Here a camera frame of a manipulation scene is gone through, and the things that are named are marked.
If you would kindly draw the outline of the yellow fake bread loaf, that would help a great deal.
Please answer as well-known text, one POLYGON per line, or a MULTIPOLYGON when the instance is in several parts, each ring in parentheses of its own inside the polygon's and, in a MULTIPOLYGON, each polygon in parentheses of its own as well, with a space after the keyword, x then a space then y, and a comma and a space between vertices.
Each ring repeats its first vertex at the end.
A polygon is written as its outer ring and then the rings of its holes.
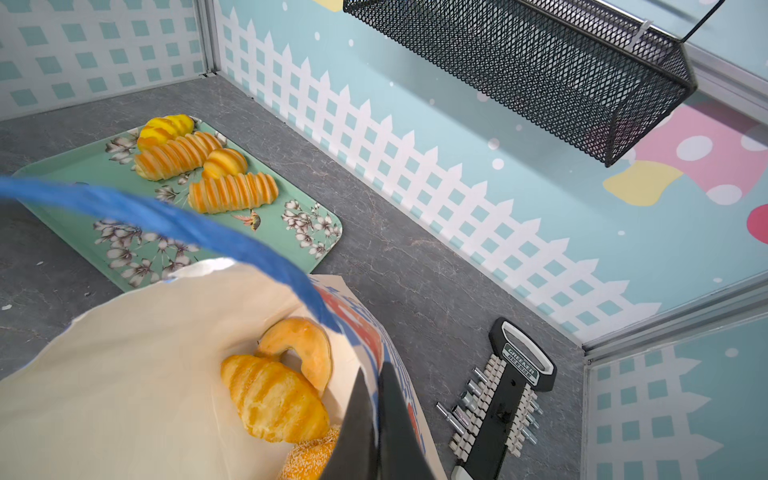
POLYGON ((278 186, 272 176, 248 172, 193 183, 188 192, 188 204, 198 213, 218 214, 271 205, 278 195, 278 186))

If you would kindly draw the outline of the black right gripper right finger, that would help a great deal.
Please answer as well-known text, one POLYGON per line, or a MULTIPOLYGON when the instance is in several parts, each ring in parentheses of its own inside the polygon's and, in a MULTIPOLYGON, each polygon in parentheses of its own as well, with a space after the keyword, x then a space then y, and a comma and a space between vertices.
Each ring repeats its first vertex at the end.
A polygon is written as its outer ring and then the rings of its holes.
POLYGON ((384 480, 434 476, 421 452, 394 366, 385 362, 378 379, 378 467, 384 480))

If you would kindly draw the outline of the checkered paper croissant bag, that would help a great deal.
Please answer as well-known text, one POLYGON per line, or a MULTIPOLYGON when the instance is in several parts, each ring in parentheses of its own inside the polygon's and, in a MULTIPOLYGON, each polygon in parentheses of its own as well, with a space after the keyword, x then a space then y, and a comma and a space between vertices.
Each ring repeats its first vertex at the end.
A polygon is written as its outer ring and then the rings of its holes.
POLYGON ((3 178, 1 194, 105 218, 205 247, 216 257, 76 318, 1 383, 5 479, 278 479, 297 444, 245 429, 222 362, 299 317, 321 326, 333 372, 319 395, 330 428, 362 370, 379 446, 378 379, 396 371, 433 479, 442 468, 423 409, 384 326, 344 280, 308 275, 268 246, 203 216, 110 188, 3 178))

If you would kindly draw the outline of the golden fake croissant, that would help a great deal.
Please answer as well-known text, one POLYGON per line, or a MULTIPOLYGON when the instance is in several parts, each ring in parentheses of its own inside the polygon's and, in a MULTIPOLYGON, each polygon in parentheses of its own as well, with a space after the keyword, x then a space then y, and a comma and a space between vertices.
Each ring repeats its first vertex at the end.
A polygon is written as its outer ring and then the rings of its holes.
POLYGON ((284 364, 233 355, 222 362, 220 374, 250 435, 271 443, 298 444, 330 431, 329 414, 317 390, 284 364))

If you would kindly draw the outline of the yellow fake bread roll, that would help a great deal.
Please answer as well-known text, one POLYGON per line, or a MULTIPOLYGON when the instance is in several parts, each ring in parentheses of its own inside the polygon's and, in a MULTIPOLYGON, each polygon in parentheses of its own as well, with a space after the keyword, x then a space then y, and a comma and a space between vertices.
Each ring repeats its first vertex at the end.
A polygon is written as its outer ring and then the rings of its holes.
POLYGON ((195 121, 185 114, 152 118, 141 129, 137 140, 140 151, 166 144, 179 136, 193 132, 195 121))

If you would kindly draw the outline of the orange fake croissant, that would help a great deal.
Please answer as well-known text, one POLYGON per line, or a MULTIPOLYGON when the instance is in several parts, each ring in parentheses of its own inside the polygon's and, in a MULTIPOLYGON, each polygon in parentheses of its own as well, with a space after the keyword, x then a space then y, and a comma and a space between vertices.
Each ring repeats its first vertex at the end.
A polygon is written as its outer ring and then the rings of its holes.
POLYGON ((214 135, 196 131, 139 153, 135 172, 150 181, 173 178, 202 167, 209 154, 222 147, 214 135))

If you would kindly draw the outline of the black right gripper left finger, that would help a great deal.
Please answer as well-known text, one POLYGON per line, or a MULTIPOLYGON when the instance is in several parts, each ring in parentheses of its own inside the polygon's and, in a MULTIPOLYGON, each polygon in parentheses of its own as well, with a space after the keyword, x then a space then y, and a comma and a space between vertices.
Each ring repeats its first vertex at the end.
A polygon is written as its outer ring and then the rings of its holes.
POLYGON ((335 449, 321 480, 371 480, 377 476, 374 409, 365 376, 359 370, 335 449))

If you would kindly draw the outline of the small striped round bun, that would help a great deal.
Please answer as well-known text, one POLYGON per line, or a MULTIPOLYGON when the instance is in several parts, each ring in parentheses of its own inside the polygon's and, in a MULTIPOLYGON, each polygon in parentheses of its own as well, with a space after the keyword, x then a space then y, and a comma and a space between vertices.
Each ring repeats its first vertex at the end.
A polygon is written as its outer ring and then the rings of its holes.
POLYGON ((242 153, 230 148, 220 148, 213 150, 203 163, 202 177, 219 179, 247 171, 248 162, 242 153))

